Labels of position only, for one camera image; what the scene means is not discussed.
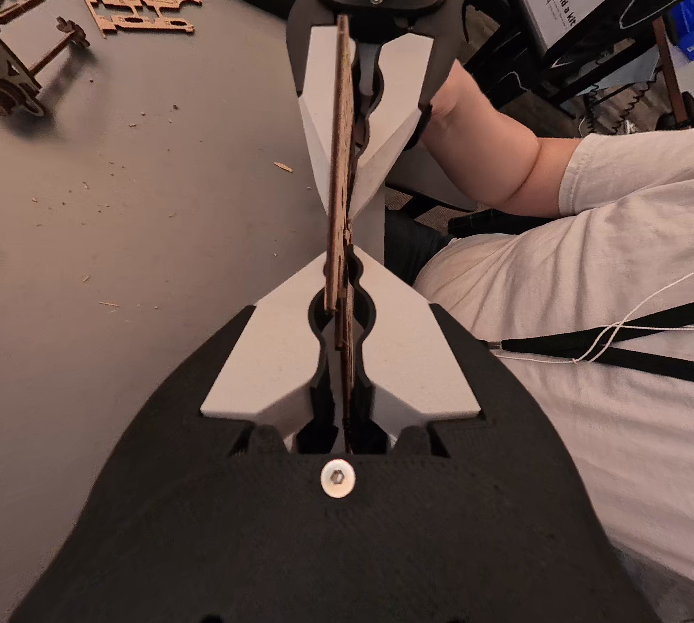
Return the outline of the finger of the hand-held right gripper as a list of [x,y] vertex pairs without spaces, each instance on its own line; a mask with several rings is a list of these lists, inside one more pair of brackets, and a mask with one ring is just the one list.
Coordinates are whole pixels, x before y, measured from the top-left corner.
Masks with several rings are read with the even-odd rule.
[[367,117],[368,139],[357,159],[348,217],[374,197],[421,118],[419,100],[432,38],[408,33],[384,44],[378,57],[380,101]]
[[337,66],[337,26],[314,26],[299,108],[317,192],[329,214]]

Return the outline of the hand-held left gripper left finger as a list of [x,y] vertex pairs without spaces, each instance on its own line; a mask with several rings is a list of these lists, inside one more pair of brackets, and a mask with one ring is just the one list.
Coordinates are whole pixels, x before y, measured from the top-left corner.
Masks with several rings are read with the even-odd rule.
[[200,412],[270,425],[290,452],[314,418],[309,387],[325,351],[325,254],[258,300]]

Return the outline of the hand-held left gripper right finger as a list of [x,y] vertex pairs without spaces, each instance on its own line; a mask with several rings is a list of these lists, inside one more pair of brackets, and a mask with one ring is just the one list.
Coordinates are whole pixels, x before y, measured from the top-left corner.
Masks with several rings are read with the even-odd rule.
[[480,405],[430,303],[358,246],[352,250],[357,351],[367,415],[394,444],[403,429],[472,419]]

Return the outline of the large laser-cut wooden parts sheet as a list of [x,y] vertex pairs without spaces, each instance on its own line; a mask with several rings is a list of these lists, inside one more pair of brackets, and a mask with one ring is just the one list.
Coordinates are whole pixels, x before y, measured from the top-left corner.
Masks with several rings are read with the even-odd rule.
[[337,45],[330,178],[328,185],[328,231],[325,264],[324,308],[334,315],[335,349],[340,354],[343,419],[350,410],[354,386],[353,292],[346,264],[346,249],[352,244],[348,203],[352,177],[354,89],[349,17],[337,17]]

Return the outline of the person's right forearm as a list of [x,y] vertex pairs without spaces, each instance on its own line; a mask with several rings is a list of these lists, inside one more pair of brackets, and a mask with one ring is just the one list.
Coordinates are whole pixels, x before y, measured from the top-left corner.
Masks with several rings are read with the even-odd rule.
[[455,60],[421,140],[458,190],[490,209],[560,216],[560,186],[580,139],[537,137],[501,113]]

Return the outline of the person in white shirt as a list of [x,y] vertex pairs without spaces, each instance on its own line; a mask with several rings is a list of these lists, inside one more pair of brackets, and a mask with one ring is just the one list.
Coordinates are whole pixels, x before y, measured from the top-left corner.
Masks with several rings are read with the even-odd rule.
[[[487,341],[603,329],[693,271],[693,131],[591,135],[561,218],[457,240],[415,289]],[[505,365],[547,414],[609,537],[693,580],[693,383],[592,363]]]

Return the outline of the dark wooden gear assembly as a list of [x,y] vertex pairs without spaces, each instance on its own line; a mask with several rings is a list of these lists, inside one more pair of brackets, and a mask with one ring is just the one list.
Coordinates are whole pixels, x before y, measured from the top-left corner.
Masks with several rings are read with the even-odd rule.
[[[1,25],[5,26],[46,0],[19,0],[1,10]],[[42,86],[37,75],[59,54],[68,48],[85,50],[90,47],[84,29],[73,20],[57,18],[56,29],[63,34],[62,39],[39,60],[30,66],[4,42],[1,41],[1,115],[11,116],[22,109],[30,115],[43,117],[44,106],[38,100]]]

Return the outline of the blue plastic crate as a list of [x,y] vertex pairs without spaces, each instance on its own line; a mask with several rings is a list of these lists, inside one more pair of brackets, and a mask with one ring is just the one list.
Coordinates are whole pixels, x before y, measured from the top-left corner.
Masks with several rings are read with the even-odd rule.
[[670,12],[675,44],[693,61],[693,0],[683,0]]

